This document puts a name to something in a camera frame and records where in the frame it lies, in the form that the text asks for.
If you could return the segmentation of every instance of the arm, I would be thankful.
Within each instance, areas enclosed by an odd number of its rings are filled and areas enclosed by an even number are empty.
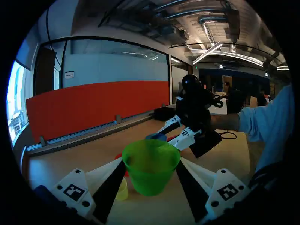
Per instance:
[[[287,121],[294,118],[294,98],[290,85],[284,87],[267,106],[245,107],[239,113],[211,116],[211,128],[228,129],[249,134],[250,141],[267,141],[285,137],[291,132]]]
[[[229,115],[212,115],[211,116],[211,128],[212,130],[232,130],[238,131],[240,127],[240,118],[237,113]]]

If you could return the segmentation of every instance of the paper sign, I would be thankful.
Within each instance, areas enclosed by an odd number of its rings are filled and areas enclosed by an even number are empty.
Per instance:
[[[68,71],[64,73],[66,79],[70,79],[74,77],[74,71]]]

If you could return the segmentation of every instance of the black fisheye border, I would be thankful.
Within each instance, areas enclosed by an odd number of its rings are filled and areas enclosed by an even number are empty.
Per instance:
[[[57,210],[55,211],[55,209],[44,204],[43,201],[32,192],[28,184],[23,179],[19,167],[17,166],[8,133],[8,125],[6,121],[6,95],[13,62],[32,25],[53,2],[53,0],[8,0],[3,1],[1,3],[2,6],[0,7],[2,53],[0,61],[0,96],[2,105],[0,110],[0,128],[2,131],[2,150],[0,159],[1,164],[3,165],[1,171],[1,187],[2,196],[4,197],[4,202],[2,202],[1,208],[1,217],[4,216],[4,218],[1,218],[1,220],[5,221],[6,224],[24,224],[27,222],[30,224],[62,224],[65,222],[68,224],[90,224],[88,221],[85,221],[79,216],[67,216]],[[299,5],[296,5],[298,2],[293,0],[280,2],[272,0],[248,0],[248,3],[259,14],[282,48],[283,54],[290,68],[293,90],[294,93],[296,93],[296,84],[298,84],[297,77],[299,76],[299,72],[297,70],[299,66],[298,49],[300,48],[296,39],[297,31],[295,31],[300,27]],[[291,138],[292,144],[290,146],[298,146],[295,141],[295,134],[299,127],[299,116],[297,116],[299,115],[298,103],[299,98],[298,95],[295,94],[296,118],[294,134]],[[286,151],[286,157],[289,163],[286,164],[285,171],[289,171],[289,173],[286,174],[285,179],[282,182],[290,181],[285,183],[287,190],[291,187],[293,179],[297,179],[297,176],[293,175],[293,166],[296,165],[296,152],[296,147],[294,147],[294,149],[287,148]],[[262,199],[256,199],[256,204],[254,206],[257,207],[261,200]],[[296,211],[296,208],[293,210],[293,205],[287,206],[279,203],[278,207],[280,207],[279,210],[281,211],[281,214],[276,214],[275,212],[271,214],[272,212],[269,212],[266,208],[261,215],[268,218],[276,216],[277,219],[284,218],[286,221],[289,221],[289,219],[293,217],[293,212]],[[253,208],[250,208],[249,212],[244,213],[252,213],[253,219],[256,218],[256,220],[259,220],[257,223],[260,224],[260,221],[263,219],[256,217],[251,209]],[[229,218],[229,220],[233,224],[240,224],[243,223],[241,220],[237,221],[240,217],[241,215],[233,215]]]

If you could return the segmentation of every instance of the light blue shirt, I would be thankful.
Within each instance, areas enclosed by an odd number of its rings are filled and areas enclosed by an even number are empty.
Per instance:
[[[265,142],[256,171],[281,161],[285,143],[294,128],[295,101],[292,86],[284,87],[267,106],[246,107],[238,115],[239,131],[248,134],[249,141]]]

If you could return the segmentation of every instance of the person in background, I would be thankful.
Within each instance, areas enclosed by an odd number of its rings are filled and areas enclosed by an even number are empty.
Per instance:
[[[260,93],[257,96],[257,106],[265,106],[268,102],[266,100],[265,90],[261,89]]]
[[[232,87],[230,86],[230,83],[227,81],[225,82],[225,92],[226,92],[226,96],[230,95],[232,92]]]

